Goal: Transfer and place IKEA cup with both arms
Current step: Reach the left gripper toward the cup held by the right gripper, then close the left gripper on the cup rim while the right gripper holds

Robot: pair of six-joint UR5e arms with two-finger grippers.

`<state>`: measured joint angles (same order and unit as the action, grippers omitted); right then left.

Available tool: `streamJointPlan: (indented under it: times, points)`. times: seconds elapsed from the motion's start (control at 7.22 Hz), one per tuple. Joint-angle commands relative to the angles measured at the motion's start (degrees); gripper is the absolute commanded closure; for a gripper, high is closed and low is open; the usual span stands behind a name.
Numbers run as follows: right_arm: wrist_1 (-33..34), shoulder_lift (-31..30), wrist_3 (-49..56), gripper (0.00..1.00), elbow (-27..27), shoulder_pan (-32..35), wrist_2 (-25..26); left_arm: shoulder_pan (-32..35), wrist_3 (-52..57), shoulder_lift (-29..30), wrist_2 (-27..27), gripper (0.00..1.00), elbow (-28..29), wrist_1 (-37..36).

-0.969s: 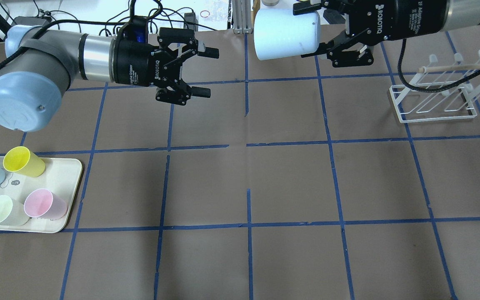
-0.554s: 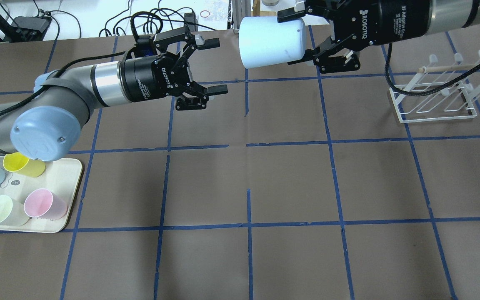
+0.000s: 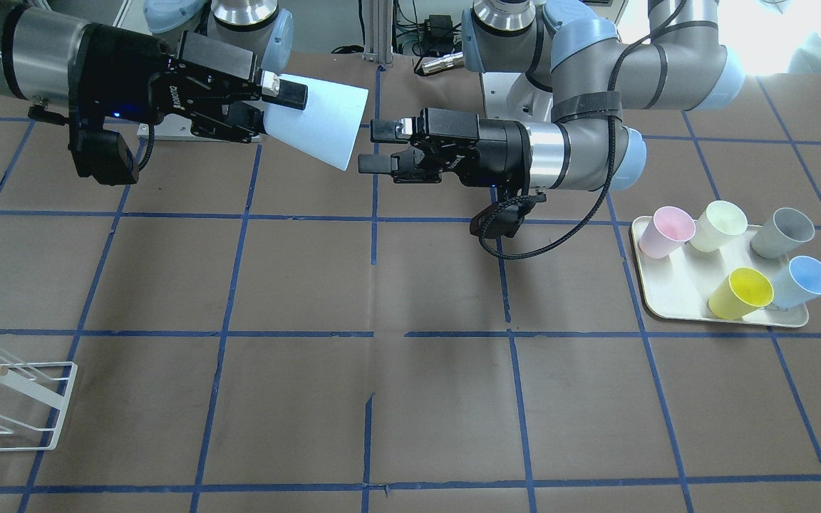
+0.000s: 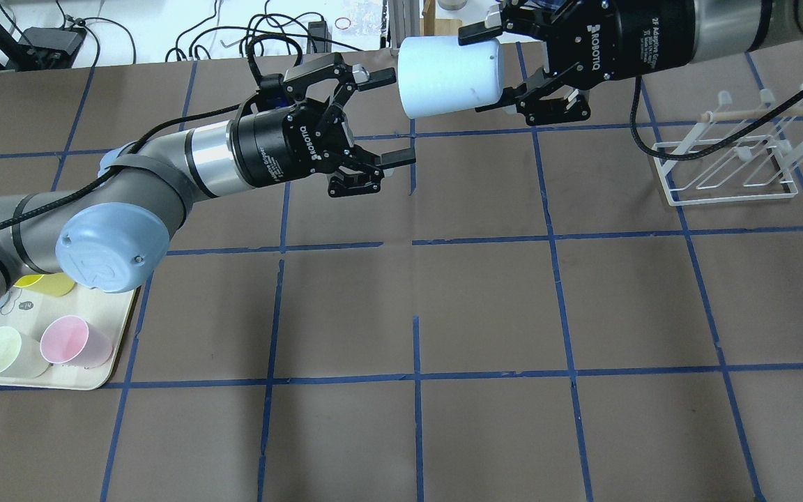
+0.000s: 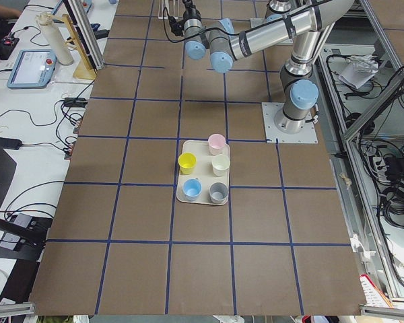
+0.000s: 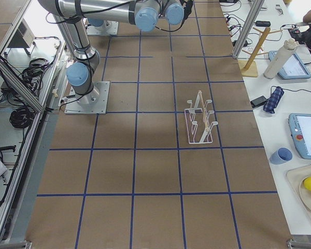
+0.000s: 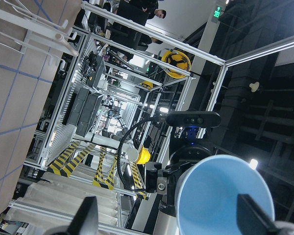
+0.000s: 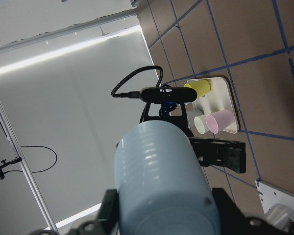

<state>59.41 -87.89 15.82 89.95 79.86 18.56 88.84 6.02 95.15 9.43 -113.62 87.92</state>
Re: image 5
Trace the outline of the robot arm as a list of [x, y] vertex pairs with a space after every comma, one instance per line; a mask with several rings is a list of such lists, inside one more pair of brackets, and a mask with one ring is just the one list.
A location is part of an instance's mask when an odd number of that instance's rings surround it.
[[162, 9], [165, 32], [178, 36], [189, 58], [200, 60], [209, 55], [211, 68], [218, 73], [232, 69], [236, 61], [266, 52], [272, 59], [279, 54], [285, 61], [279, 66], [285, 95], [283, 107], [273, 123], [279, 131], [295, 135], [316, 106], [319, 91], [310, 80], [313, 65], [335, 22], [352, 7], [353, 1], [302, 1], [292, 7], [290, 1], [269, 1], [265, 16], [247, 30], [234, 30], [228, 18], [204, 26], [193, 1], [184, 1], [182, 19]]

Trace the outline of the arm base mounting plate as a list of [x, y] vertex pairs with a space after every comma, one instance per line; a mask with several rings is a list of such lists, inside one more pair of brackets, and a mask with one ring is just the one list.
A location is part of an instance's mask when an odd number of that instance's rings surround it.
[[283, 113], [283, 102], [263, 102], [263, 122], [268, 143], [317, 144], [314, 121], [308, 111], [303, 120], [291, 120]]

